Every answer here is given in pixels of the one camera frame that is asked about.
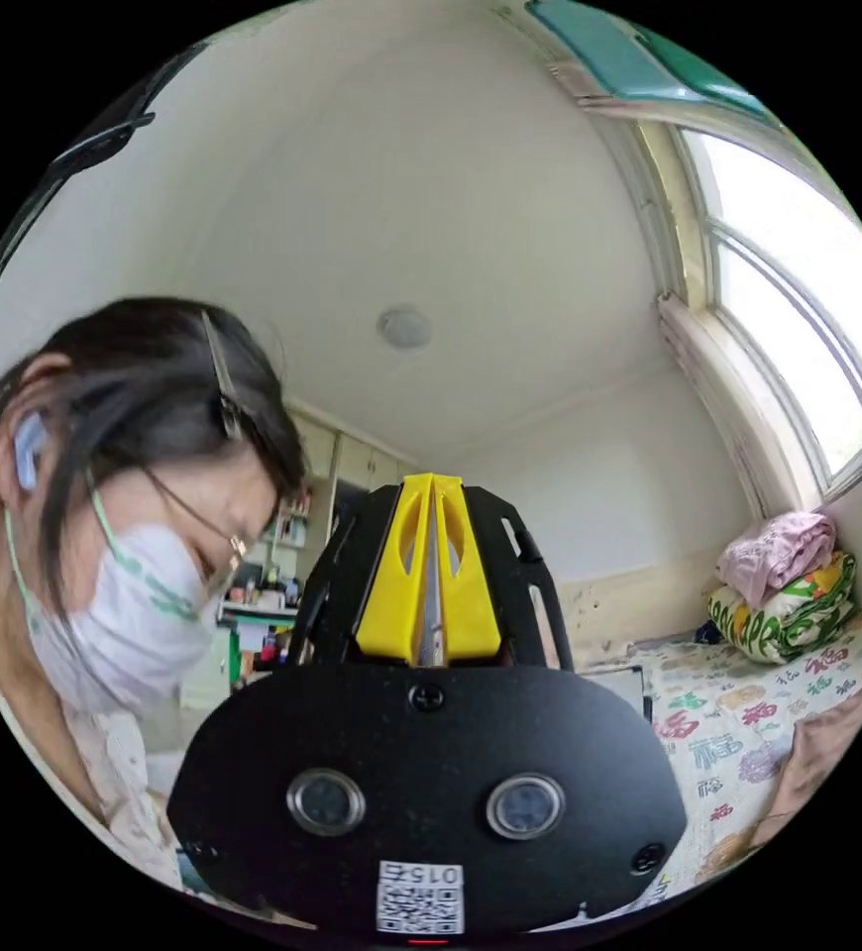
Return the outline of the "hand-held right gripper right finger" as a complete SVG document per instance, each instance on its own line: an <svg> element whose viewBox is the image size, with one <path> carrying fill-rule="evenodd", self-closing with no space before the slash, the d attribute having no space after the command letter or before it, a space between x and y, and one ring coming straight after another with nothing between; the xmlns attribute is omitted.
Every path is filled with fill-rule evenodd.
<svg viewBox="0 0 862 951"><path fill-rule="evenodd" d="M446 661L491 661L501 635L461 479L434 475L433 502Z"/></svg>

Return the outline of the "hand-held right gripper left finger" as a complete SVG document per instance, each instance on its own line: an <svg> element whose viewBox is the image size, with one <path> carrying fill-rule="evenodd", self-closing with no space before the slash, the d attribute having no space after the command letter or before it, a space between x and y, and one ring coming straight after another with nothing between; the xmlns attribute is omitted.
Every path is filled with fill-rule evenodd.
<svg viewBox="0 0 862 951"><path fill-rule="evenodd" d="M362 654L417 663L423 630L432 476L407 476L398 487L356 634Z"/></svg>

